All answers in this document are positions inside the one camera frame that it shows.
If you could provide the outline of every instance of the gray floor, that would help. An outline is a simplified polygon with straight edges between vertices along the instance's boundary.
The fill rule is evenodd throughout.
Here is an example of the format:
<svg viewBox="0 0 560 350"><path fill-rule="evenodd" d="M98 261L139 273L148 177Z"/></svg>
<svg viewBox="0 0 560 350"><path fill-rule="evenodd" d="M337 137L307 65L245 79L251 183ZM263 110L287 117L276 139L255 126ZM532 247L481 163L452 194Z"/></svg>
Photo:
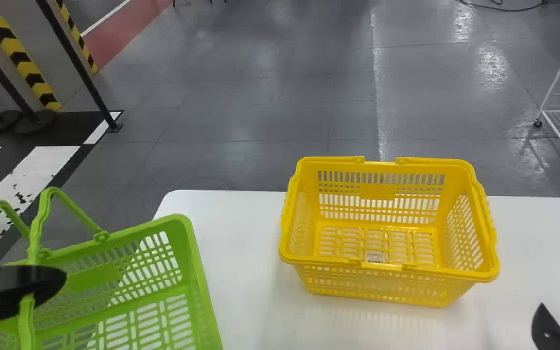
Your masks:
<svg viewBox="0 0 560 350"><path fill-rule="evenodd" d="M190 2L95 77L124 128L64 189L107 230L174 189L286 189L311 155L461 158L488 195L560 196L558 140L531 127L560 64L560 3ZM93 108L86 91L65 106ZM46 246L85 239L54 221Z"/></svg>

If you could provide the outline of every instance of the sticker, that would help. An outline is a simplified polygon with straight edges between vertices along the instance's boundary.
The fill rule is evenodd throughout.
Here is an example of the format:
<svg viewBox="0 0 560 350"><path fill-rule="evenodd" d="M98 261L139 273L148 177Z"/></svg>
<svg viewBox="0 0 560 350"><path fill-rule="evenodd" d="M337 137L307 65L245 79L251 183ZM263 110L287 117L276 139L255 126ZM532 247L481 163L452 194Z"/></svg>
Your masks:
<svg viewBox="0 0 560 350"><path fill-rule="evenodd" d="M382 252L367 252L366 261L369 263L384 263L384 253Z"/></svg>

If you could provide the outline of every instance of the white table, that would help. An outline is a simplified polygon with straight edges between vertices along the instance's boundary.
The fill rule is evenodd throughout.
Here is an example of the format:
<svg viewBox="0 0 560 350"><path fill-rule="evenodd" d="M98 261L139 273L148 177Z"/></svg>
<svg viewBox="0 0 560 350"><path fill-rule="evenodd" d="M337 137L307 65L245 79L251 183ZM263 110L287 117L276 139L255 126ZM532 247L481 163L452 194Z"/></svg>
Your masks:
<svg viewBox="0 0 560 350"><path fill-rule="evenodd" d="M501 273L446 309L307 293L278 257L282 192L179 190L225 350L535 350L540 302L560 324L560 198L490 197Z"/></svg>

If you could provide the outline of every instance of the hazard stripe tape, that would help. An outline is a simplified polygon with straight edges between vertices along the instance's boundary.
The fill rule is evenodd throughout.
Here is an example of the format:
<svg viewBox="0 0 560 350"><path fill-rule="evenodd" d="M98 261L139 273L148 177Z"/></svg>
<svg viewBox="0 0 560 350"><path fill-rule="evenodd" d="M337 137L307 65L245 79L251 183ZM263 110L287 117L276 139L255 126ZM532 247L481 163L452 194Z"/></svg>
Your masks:
<svg viewBox="0 0 560 350"><path fill-rule="evenodd" d="M42 105L46 109L53 109L54 111L60 109L62 104L55 97L53 90L42 77L40 70L31 60L25 47L18 41L12 28L3 17L0 17L0 45Z"/></svg>
<svg viewBox="0 0 560 350"><path fill-rule="evenodd" d="M60 13L64 18L64 21L68 24L70 31L73 35L73 38L75 39L75 42L79 45L79 48L82 50L82 54L84 55L87 64L89 64L92 74L96 74L98 72L98 66L96 65L96 62L94 62L94 58L92 58L92 55L89 53L89 49L85 45L84 38L82 38L82 34L79 33L79 29L77 29L77 26L75 25L75 21L73 21L73 18L69 13L69 9L66 8L66 5L64 4L64 0L55 0L55 3L57 4L57 7L60 8Z"/></svg>

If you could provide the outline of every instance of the plastic basket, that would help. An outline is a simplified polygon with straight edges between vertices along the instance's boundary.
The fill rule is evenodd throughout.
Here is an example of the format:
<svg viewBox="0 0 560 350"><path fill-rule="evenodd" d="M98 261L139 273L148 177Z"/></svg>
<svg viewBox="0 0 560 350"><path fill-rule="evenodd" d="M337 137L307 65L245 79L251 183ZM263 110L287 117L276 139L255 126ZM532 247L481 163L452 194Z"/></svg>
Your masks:
<svg viewBox="0 0 560 350"><path fill-rule="evenodd" d="M311 293L444 307L500 265L485 191L453 159L306 157L280 257Z"/></svg>
<svg viewBox="0 0 560 350"><path fill-rule="evenodd" d="M52 195L60 197L95 231L93 241L55 252L36 244ZM16 215L14 211L6 213L9 217ZM59 189L49 188L41 194L38 217L29 236L29 258L13 264L60 268L67 273L67 281L53 299L34 310L29 330L34 333L35 345L24 345L23 349L222 347L198 246L187 217L171 215L109 234ZM0 321L0 350L18 349L22 341L27 341L28 336L19 336L25 331L19 319L26 316L21 309L20 316Z"/></svg>

